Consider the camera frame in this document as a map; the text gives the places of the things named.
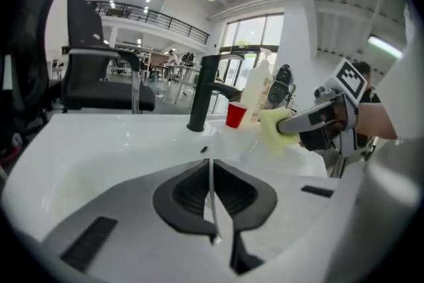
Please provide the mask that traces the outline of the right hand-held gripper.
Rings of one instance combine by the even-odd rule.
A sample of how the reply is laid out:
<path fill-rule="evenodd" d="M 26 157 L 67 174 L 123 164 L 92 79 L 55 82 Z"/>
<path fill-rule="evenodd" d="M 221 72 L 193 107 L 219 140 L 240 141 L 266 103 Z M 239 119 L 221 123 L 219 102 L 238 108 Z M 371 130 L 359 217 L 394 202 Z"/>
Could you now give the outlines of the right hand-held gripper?
<path fill-rule="evenodd" d="M 344 158 L 362 150 L 358 143 L 356 121 L 360 100 L 367 88 L 362 74 L 346 59 L 343 59 L 331 77 L 315 90 L 315 106 L 280 121 L 277 130 L 281 134 L 299 133 L 301 144 L 308 151 L 333 149 Z M 333 103 L 342 103 L 346 108 L 346 129 L 329 134 L 326 126 Z"/>

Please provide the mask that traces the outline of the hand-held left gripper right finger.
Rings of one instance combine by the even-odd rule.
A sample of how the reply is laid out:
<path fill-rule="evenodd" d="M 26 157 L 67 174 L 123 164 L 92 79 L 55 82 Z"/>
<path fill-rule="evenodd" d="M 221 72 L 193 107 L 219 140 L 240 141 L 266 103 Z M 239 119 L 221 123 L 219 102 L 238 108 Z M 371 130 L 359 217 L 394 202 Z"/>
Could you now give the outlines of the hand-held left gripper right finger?
<path fill-rule="evenodd" d="M 265 224 L 256 230 L 241 233 L 247 252 L 264 262 L 288 250 L 326 208 L 329 198 L 301 189 L 315 186 L 335 190 L 339 184 L 336 178 L 298 176 L 276 170 L 259 171 L 232 160 L 227 163 L 270 184 L 277 193 L 278 202 Z"/>

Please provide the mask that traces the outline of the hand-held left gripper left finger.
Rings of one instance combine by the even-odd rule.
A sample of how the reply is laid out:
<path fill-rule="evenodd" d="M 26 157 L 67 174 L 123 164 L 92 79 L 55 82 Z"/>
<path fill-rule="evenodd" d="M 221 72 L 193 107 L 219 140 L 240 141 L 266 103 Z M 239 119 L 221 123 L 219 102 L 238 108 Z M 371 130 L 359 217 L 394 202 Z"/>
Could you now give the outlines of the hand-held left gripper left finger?
<path fill-rule="evenodd" d="M 59 222 L 42 245 L 89 283 L 231 283 L 207 235 L 180 233 L 157 214 L 156 188 L 203 161 L 126 180 Z"/>

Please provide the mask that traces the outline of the yellow cleaning cloth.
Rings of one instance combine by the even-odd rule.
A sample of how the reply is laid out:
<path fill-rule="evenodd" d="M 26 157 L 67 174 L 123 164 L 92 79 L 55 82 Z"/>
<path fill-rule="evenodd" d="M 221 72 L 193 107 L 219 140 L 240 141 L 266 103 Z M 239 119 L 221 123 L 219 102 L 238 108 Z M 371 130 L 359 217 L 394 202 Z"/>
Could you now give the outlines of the yellow cleaning cloth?
<path fill-rule="evenodd" d="M 291 117 L 290 111 L 284 107 L 265 109 L 259 112 L 260 138 L 268 152 L 282 157 L 286 148 L 300 143 L 298 134 L 281 134 L 277 124 Z"/>

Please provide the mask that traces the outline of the person's right forearm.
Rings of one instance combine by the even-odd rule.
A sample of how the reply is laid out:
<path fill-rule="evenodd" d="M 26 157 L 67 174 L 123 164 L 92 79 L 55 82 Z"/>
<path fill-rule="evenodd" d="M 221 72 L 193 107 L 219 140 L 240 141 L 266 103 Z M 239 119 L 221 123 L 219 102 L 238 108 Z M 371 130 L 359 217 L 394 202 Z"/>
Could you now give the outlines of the person's right forearm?
<path fill-rule="evenodd" d="M 398 138 L 394 126 L 381 103 L 359 104 L 356 132 L 361 135 L 387 140 L 396 140 Z"/>

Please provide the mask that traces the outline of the person's right hand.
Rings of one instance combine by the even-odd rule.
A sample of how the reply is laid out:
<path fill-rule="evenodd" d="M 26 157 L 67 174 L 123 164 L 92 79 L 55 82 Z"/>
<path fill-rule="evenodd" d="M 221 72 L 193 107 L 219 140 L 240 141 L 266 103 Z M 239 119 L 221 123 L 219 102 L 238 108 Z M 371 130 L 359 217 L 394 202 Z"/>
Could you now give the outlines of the person's right hand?
<path fill-rule="evenodd" d="M 348 123 L 345 105 L 342 103 L 333 103 L 327 120 L 329 124 L 326 126 L 326 129 L 329 134 L 337 134 L 345 130 Z"/>

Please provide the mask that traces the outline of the grey black appliance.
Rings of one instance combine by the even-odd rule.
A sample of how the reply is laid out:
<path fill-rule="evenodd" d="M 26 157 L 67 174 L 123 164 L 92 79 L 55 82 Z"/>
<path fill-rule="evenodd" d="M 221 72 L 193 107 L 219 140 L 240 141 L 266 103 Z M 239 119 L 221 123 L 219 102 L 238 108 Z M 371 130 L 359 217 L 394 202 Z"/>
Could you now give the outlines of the grey black appliance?
<path fill-rule="evenodd" d="M 296 85 L 293 82 L 293 72 L 288 64 L 281 66 L 274 77 L 268 92 L 266 109 L 279 107 L 288 108 L 292 100 Z"/>

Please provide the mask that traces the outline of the white ceramic sink basin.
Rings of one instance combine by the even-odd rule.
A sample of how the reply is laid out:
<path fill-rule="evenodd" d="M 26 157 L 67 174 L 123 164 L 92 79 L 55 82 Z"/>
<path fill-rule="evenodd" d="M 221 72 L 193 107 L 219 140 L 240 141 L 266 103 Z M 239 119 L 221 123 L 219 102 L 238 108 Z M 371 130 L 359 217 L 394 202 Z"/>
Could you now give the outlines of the white ceramic sink basin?
<path fill-rule="evenodd" d="M 277 191 L 294 182 L 338 184 L 323 159 L 300 146 L 270 154 L 257 128 L 232 129 L 211 115 L 195 133 L 187 122 L 187 115 L 55 114 L 11 170 L 1 198 L 7 219 L 41 241 L 115 184 L 208 157 L 231 161 Z"/>

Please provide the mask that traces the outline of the red plastic cup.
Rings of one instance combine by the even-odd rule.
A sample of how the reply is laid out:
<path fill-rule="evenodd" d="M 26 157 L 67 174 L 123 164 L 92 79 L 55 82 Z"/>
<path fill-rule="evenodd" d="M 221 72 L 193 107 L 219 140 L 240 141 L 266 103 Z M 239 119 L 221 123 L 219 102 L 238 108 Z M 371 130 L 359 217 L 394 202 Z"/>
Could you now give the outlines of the red plastic cup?
<path fill-rule="evenodd" d="M 226 125 L 237 129 L 247 111 L 248 107 L 239 102 L 229 102 L 227 109 Z"/>

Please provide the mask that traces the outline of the black faucet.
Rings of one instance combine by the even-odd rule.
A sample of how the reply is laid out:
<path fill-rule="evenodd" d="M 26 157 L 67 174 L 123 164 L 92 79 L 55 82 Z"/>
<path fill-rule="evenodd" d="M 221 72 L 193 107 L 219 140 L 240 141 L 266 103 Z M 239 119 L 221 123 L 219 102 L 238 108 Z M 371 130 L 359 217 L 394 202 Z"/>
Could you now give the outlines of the black faucet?
<path fill-rule="evenodd" d="M 187 128 L 193 132 L 204 130 L 205 120 L 208 114 L 209 103 L 213 91 L 223 95 L 229 101 L 238 101 L 242 91 L 235 86 L 217 82 L 216 76 L 221 60 L 244 60 L 240 54 L 208 55 L 201 59 L 199 77 L 191 107 L 191 113 Z"/>

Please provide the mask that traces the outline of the glass entrance doors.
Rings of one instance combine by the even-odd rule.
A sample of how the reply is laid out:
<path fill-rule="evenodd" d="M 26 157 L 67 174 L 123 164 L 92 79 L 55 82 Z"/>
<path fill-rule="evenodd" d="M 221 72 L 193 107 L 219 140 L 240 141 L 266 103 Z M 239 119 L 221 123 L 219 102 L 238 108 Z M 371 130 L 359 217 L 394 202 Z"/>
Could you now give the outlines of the glass entrance doors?
<path fill-rule="evenodd" d="M 240 54 L 243 60 L 222 60 L 218 75 L 225 84 L 244 89 L 248 74 L 262 61 L 273 72 L 280 45 L 284 14 L 274 13 L 228 23 L 219 49 L 221 54 Z"/>

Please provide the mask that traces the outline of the tube ceiling light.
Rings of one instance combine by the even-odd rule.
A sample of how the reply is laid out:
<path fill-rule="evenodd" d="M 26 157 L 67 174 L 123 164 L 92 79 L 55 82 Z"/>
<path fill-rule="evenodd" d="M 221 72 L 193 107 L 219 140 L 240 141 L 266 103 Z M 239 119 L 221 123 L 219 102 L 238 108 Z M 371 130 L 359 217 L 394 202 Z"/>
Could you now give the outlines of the tube ceiling light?
<path fill-rule="evenodd" d="M 387 52 L 394 58 L 399 59 L 402 57 L 401 50 L 377 36 L 371 35 L 368 38 L 368 43 L 375 46 L 376 48 L 379 48 L 380 50 L 383 50 L 384 52 Z"/>

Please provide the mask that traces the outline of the black mesh chrome-leg chair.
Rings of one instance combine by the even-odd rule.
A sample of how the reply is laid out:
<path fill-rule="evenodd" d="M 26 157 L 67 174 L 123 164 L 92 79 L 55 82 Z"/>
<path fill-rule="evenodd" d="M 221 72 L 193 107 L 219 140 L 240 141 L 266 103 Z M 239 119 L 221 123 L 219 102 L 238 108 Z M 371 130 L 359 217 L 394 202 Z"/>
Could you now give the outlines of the black mesh chrome-leg chair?
<path fill-rule="evenodd" d="M 155 94 L 141 82 L 138 55 L 104 43 L 101 17 L 86 0 L 67 0 L 67 16 L 69 44 L 62 48 L 68 56 L 62 84 L 64 109 L 152 112 L 156 105 Z M 131 83 L 105 80 L 111 60 L 122 60 L 130 66 Z"/>

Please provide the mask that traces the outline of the white wooden table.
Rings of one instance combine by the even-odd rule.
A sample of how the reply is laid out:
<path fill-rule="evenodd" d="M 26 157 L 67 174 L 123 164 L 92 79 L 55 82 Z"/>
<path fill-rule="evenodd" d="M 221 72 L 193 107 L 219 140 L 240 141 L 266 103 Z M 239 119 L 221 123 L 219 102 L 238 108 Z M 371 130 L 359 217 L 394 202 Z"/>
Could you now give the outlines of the white wooden table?
<path fill-rule="evenodd" d="M 164 94 L 167 94 L 167 89 L 169 88 L 169 85 L 171 85 L 172 82 L 175 80 L 178 85 L 178 89 L 176 93 L 170 97 L 170 101 L 171 103 L 176 104 L 181 94 L 184 92 L 184 87 L 191 87 L 195 89 L 195 77 L 199 75 L 199 68 L 176 64 L 168 65 L 166 67 L 168 73 L 165 80 Z"/>

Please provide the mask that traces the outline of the black high-back office chair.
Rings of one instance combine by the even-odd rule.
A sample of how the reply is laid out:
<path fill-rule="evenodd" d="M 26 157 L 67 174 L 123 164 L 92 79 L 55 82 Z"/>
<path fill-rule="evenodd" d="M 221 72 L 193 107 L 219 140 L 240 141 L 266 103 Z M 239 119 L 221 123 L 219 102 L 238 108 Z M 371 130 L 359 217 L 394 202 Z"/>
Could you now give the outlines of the black high-back office chair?
<path fill-rule="evenodd" d="M 51 86 L 45 34 L 54 0 L 17 0 L 0 48 L 0 144 L 36 119 L 47 122 Z"/>

